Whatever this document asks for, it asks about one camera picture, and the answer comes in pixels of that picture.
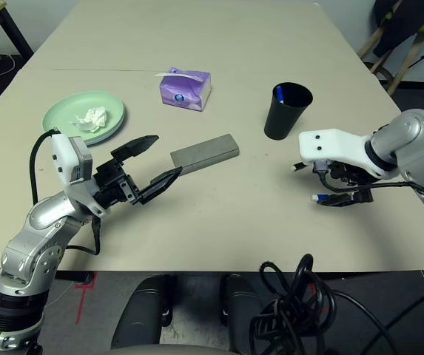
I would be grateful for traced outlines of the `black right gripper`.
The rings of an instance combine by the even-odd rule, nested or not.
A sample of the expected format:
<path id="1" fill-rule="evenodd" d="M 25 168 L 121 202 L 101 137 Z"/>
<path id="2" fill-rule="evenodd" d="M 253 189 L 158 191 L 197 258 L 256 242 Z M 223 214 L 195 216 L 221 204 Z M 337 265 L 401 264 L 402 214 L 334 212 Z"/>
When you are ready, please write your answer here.
<path id="1" fill-rule="evenodd" d="M 366 170 L 347 163 L 335 160 L 316 160 L 312 164 L 312 171 L 317 174 L 325 186 L 331 180 L 338 180 L 348 187 L 365 186 L 377 181 Z M 370 190 L 320 196 L 320 204 L 322 206 L 350 206 L 373 201 Z"/>

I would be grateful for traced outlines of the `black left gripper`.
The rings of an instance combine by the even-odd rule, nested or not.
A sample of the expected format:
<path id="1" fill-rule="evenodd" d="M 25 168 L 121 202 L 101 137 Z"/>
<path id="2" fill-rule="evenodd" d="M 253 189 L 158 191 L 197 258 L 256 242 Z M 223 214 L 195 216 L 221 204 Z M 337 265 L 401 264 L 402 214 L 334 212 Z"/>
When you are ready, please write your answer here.
<path id="1" fill-rule="evenodd" d="M 179 166 L 163 172 L 150 181 L 150 184 L 139 190 L 130 175 L 123 170 L 123 163 L 117 160 L 127 160 L 148 150 L 159 139 L 157 135 L 146 135 L 133 139 L 111 151 L 114 159 L 96 168 L 93 178 L 98 191 L 93 195 L 94 200 L 103 208 L 109 208 L 118 202 L 139 202 L 146 204 L 165 192 L 181 175 L 183 167 Z"/>

